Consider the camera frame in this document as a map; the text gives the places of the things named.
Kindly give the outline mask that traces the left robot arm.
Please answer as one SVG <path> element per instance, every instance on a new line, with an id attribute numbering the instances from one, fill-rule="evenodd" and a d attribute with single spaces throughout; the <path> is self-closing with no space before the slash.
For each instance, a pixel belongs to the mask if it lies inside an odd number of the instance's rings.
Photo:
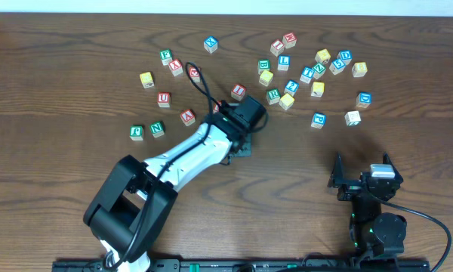
<path id="1" fill-rule="evenodd" d="M 212 165 L 242 149 L 265 107 L 252 97 L 223 102 L 198 130 L 156 157 L 120 159 L 87 207 L 83 221 L 107 250 L 107 271 L 146 271 L 148 250 L 159 236 L 179 191 Z"/>

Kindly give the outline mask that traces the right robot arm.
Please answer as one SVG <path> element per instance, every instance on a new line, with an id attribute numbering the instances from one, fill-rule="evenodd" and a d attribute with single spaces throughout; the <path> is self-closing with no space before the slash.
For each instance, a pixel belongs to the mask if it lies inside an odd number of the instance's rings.
<path id="1" fill-rule="evenodd" d="M 352 204 L 350 238 L 356 253 L 350 265 L 360 270 L 400 271 L 397 255 L 404 252 L 407 222 L 401 215 L 383 212 L 381 205 L 396 195 L 403 178 L 389 156 L 372 164 L 357 179 L 344 177 L 341 155 L 337 154 L 328 181 L 337 188 L 337 199 Z"/>

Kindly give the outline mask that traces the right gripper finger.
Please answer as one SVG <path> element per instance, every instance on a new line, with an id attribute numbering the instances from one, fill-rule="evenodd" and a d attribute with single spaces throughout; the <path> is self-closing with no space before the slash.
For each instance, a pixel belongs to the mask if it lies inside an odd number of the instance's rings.
<path id="1" fill-rule="evenodd" d="M 339 153 L 336 153 L 336 156 L 334 158 L 334 167 L 331 172 L 331 176 L 329 181 L 330 182 L 342 182 L 344 180 L 344 170 L 343 170 L 343 165 L 341 161 L 341 155 Z"/>
<path id="2" fill-rule="evenodd" d="M 394 173 L 394 179 L 401 179 L 402 176 L 401 174 L 398 172 L 398 170 L 396 169 L 396 167 L 394 166 L 390 156 L 388 153 L 384 153 L 383 154 L 383 164 L 385 165 L 389 165 L 392 170 L 393 170 L 393 173 Z"/>

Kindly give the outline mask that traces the green R block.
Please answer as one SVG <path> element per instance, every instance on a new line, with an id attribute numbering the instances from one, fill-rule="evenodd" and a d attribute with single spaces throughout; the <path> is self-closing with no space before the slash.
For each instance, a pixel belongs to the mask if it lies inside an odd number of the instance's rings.
<path id="1" fill-rule="evenodd" d="M 269 105 L 276 104 L 280 101 L 281 95 L 277 88 L 268 90 L 266 93 L 267 102 Z"/>

